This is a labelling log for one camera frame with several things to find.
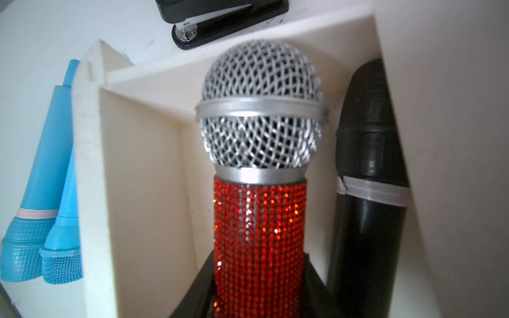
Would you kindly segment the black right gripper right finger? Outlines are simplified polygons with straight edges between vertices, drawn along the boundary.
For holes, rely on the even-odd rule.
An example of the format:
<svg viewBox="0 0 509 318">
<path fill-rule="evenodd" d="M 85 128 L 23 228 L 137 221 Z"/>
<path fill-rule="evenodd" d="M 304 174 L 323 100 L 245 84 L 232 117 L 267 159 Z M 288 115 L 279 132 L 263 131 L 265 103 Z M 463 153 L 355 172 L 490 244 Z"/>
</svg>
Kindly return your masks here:
<svg viewBox="0 0 509 318">
<path fill-rule="evenodd" d="M 313 267 L 309 254 L 304 255 L 300 293 L 300 317 L 345 317 Z"/>
</svg>

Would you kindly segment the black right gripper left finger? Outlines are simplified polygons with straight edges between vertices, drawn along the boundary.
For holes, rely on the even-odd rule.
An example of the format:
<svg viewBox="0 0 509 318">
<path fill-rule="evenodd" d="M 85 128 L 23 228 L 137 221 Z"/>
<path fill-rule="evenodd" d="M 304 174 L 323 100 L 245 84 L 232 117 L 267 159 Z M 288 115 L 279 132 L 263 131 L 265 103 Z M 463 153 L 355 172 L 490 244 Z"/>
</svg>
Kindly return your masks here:
<svg viewBox="0 0 509 318">
<path fill-rule="evenodd" d="M 206 258 L 184 298 L 170 315 L 170 318 L 214 317 L 213 302 L 215 300 L 216 292 L 214 270 L 214 252 L 212 251 Z"/>
</svg>

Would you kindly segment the black handheld microphone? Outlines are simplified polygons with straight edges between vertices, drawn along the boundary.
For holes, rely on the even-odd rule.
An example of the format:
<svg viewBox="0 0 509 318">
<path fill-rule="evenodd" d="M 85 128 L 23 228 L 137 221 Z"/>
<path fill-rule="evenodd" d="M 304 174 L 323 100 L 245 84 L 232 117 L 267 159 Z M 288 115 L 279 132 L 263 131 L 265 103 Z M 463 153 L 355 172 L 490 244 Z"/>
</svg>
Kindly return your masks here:
<svg viewBox="0 0 509 318">
<path fill-rule="evenodd" d="M 327 287 L 344 317 L 387 317 L 411 191 L 382 60 L 353 74 L 335 136 Z"/>
</svg>

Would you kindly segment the white drawer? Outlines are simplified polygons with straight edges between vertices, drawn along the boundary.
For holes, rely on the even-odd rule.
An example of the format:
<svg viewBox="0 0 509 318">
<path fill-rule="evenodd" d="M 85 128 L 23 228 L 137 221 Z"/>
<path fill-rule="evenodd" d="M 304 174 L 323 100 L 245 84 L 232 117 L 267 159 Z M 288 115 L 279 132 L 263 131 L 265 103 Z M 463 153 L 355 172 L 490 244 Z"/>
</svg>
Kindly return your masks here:
<svg viewBox="0 0 509 318">
<path fill-rule="evenodd" d="M 72 106 L 87 317 L 169 317 L 213 249 L 213 176 L 195 108 L 212 62 L 253 39 L 299 48 L 322 80 L 328 124 L 309 166 L 305 251 L 330 264 L 335 131 L 351 77 L 380 56 L 371 8 L 243 33 L 144 64 L 106 42 L 85 53 Z"/>
</svg>

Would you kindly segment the blue toy microphone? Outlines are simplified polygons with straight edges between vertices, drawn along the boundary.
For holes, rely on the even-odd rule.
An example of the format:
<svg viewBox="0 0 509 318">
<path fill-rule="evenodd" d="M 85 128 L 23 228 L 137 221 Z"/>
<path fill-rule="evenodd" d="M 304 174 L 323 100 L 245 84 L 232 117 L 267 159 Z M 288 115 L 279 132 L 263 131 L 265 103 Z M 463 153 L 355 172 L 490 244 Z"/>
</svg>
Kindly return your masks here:
<svg viewBox="0 0 509 318">
<path fill-rule="evenodd" d="M 83 278 L 76 161 L 72 152 L 62 192 L 60 208 L 44 246 L 40 249 L 43 280 L 52 285 Z"/>
<path fill-rule="evenodd" d="M 78 60 L 55 86 L 21 205 L 2 240 L 1 279 L 25 282 L 42 276 L 41 248 L 60 207 L 73 145 L 71 91 Z"/>
</svg>

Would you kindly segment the red glitter microphone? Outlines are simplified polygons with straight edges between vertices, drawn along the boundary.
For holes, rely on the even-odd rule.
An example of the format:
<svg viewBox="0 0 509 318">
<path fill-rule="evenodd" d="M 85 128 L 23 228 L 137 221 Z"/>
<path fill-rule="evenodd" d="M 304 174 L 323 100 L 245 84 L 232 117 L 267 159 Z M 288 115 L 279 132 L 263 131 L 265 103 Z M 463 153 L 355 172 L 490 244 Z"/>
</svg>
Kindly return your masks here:
<svg viewBox="0 0 509 318">
<path fill-rule="evenodd" d="M 306 170 L 328 109 L 314 66 L 275 40 L 226 50 L 205 76 L 196 120 L 213 179 L 216 317 L 298 317 Z"/>
</svg>

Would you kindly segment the white three-drawer cabinet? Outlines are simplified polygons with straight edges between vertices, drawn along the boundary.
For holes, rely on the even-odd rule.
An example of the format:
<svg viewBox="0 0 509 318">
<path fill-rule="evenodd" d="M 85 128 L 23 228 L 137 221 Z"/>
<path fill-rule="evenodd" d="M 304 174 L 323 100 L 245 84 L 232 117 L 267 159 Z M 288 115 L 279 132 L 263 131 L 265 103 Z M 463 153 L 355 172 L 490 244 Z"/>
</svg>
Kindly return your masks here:
<svg viewBox="0 0 509 318">
<path fill-rule="evenodd" d="M 375 1 L 446 317 L 508 316 L 508 2 Z"/>
</svg>

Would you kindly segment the black stapler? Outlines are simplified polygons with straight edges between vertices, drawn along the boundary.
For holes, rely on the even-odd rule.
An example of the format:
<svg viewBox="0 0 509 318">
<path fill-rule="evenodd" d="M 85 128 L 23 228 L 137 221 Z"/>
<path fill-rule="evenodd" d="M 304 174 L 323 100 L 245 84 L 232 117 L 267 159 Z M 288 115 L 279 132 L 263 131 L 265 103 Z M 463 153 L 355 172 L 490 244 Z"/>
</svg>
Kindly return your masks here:
<svg viewBox="0 0 509 318">
<path fill-rule="evenodd" d="M 172 24 L 172 39 L 190 50 L 263 21 L 285 14 L 289 2 L 280 1 L 157 1 L 162 19 Z"/>
</svg>

